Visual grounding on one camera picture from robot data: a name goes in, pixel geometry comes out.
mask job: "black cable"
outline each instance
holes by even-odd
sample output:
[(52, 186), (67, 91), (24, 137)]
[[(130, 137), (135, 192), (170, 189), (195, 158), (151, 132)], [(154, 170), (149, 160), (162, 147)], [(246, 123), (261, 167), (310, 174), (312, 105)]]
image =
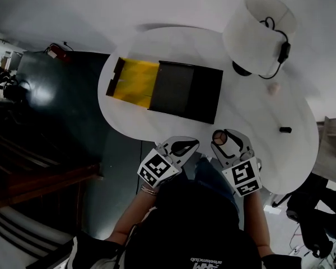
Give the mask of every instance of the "black cable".
[(74, 50), (73, 50), (69, 45), (67, 45), (67, 42), (63, 42), (63, 44), (64, 44), (66, 47), (69, 47), (69, 48), (71, 49), (71, 51), (74, 52)]
[(297, 229), (299, 229), (299, 228), (300, 228), (300, 224), (298, 225), (298, 227), (296, 228), (295, 232), (293, 233), (293, 236), (292, 236), (291, 239), (290, 239), (289, 246), (290, 246), (291, 250), (293, 250), (293, 248), (291, 247), (292, 239), (295, 237), (296, 231), (297, 231)]
[(276, 74), (279, 72), (279, 70), (280, 70), (280, 66), (281, 66), (281, 64), (279, 64), (279, 67), (278, 67), (278, 69), (276, 70), (275, 74), (273, 74), (271, 77), (265, 78), (265, 77), (263, 77), (263, 76), (261, 76), (261, 75), (259, 75), (259, 77), (260, 77), (260, 78), (263, 78), (264, 80), (270, 80), (271, 78), (275, 77)]
[(286, 39), (286, 42), (289, 42), (289, 38), (287, 37), (287, 35), (283, 31), (280, 31), (280, 30), (274, 30), (274, 31), (283, 34), (285, 39)]
[(274, 19), (272, 19), (270, 16), (266, 17), (265, 20), (261, 20), (260, 23), (263, 22), (263, 23), (265, 23), (265, 26), (266, 26), (267, 28), (270, 28), (270, 27), (269, 27), (268, 19), (270, 19), (270, 20), (272, 21), (272, 23), (273, 23), (273, 27), (272, 27), (271, 29), (272, 29), (272, 30), (275, 30), (275, 21), (274, 21)]
[(319, 263), (319, 265), (326, 259), (327, 257), (325, 257), (324, 259), (321, 260), (321, 262)]
[(45, 50), (43, 50), (43, 51), (37, 51), (37, 52), (33, 52), (33, 53), (47, 53), (50, 50), (51, 46), (53, 46), (53, 45), (55, 45), (56, 47), (60, 48), (62, 51), (66, 52), (66, 50), (64, 48), (62, 48), (59, 44), (51, 43)]
[(328, 260), (328, 256), (326, 257), (326, 262), (328, 263), (328, 265), (333, 269), (334, 268), (334, 266), (332, 266), (331, 264), (330, 264), (330, 262), (329, 262), (329, 260)]
[[(268, 22), (268, 20), (271, 20), (271, 21), (272, 21), (272, 23), (273, 23), (272, 28), (269, 27), (269, 22)], [(279, 33), (281, 33), (281, 34), (285, 37), (286, 42), (287, 42), (287, 43), (289, 42), (289, 38), (288, 38), (288, 36), (287, 36), (283, 31), (281, 31), (281, 30), (275, 30), (275, 21), (274, 21), (274, 19), (271, 18), (270, 16), (266, 17), (265, 20), (261, 20), (260, 23), (264, 23), (265, 26), (266, 26), (267, 28), (269, 28), (269, 29), (271, 29), (271, 30), (273, 30), (273, 31), (275, 31), (275, 32), (279, 32)], [(260, 78), (263, 78), (264, 80), (270, 80), (271, 78), (273, 78), (273, 77), (275, 77), (275, 76), (277, 75), (277, 73), (278, 73), (279, 70), (280, 70), (280, 66), (281, 66), (281, 64), (279, 64), (278, 69), (276, 70), (276, 72), (275, 72), (271, 77), (263, 77), (263, 76), (261, 76), (261, 75), (258, 75), (258, 76), (259, 76)]]
[[(142, 163), (142, 146), (143, 146), (143, 141), (141, 141), (141, 152), (139, 153), (139, 165), (141, 165), (141, 163)], [(137, 178), (136, 195), (138, 193), (138, 190), (139, 190), (139, 176)]]

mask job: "jeans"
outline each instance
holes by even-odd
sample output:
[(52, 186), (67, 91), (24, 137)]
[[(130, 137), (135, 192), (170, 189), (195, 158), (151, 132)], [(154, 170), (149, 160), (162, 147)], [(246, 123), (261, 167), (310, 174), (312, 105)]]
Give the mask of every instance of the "jeans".
[(221, 196), (224, 196), (235, 206), (236, 211), (239, 213), (239, 209), (236, 205), (230, 186), (228, 185), (228, 181), (225, 180), (222, 174), (219, 173), (206, 158), (199, 159), (195, 165), (194, 180), (189, 180), (183, 170), (183, 172), (172, 181), (162, 185), (158, 194), (159, 202), (165, 202), (167, 200), (166, 196), (169, 196), (170, 193), (174, 192), (177, 187), (182, 187), (187, 183), (198, 183), (215, 191)]
[(228, 181), (205, 157), (196, 164), (194, 181), (227, 198), (239, 212)]

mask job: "black floor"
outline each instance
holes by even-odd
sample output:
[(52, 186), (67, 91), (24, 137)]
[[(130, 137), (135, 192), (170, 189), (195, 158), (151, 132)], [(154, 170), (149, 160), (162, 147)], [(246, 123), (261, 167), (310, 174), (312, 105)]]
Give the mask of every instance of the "black floor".
[[(84, 228), (105, 239), (136, 193), (141, 141), (112, 129), (101, 114), (97, 99), (100, 72), (108, 55), (71, 53), (64, 63), (44, 53), (25, 53), (18, 80), (27, 89), (27, 100), (57, 142), (70, 143), (101, 161), (103, 180), (93, 180), (85, 195)], [(143, 142), (144, 158), (155, 145)], [(189, 178), (199, 153), (184, 166)], [(213, 159), (217, 169), (221, 168)], [(242, 200), (237, 198), (238, 206)]]

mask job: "small white object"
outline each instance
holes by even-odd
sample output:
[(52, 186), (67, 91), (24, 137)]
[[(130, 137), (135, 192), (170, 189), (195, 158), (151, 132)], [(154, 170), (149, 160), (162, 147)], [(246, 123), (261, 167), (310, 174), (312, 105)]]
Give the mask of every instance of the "small white object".
[(279, 215), (281, 213), (281, 209), (278, 208), (274, 208), (270, 205), (265, 205), (264, 206), (264, 211), (270, 214), (275, 214), (275, 215)]
[(297, 22), (288, 7), (279, 0), (243, 0), (223, 32), (224, 46), (230, 58), (243, 69), (262, 76), (273, 75), (282, 43), (286, 38), (264, 24), (275, 21), (275, 30), (283, 31), (292, 44)]
[(280, 88), (281, 88), (281, 86), (280, 86), (279, 83), (277, 83), (277, 82), (271, 83), (268, 86), (269, 95), (271, 95), (271, 96), (276, 95), (279, 92)]
[(179, 174), (179, 170), (169, 164), (158, 151), (152, 149), (140, 164), (137, 174), (152, 188), (156, 188), (172, 180)]
[(241, 163), (222, 171), (230, 186), (240, 197), (261, 189), (262, 183), (259, 177), (259, 169), (256, 157), (242, 161)]
[(56, 54), (54, 52), (52, 52), (51, 50), (47, 52), (47, 55), (49, 55), (50, 57), (52, 57), (53, 59), (56, 58)]

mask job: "person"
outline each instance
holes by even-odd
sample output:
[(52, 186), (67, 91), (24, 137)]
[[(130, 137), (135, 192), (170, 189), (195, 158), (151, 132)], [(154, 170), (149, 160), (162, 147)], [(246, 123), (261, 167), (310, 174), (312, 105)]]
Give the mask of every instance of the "person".
[(326, 233), (333, 239), (336, 239), (336, 191), (330, 188), (324, 188), (321, 192), (320, 200), (334, 211), (329, 214), (318, 209), (313, 210), (313, 216), (321, 223)]
[(206, 157), (161, 188), (144, 184), (107, 240), (74, 238), (71, 268), (301, 268), (270, 248), (259, 191), (244, 197), (244, 231), (224, 177)]

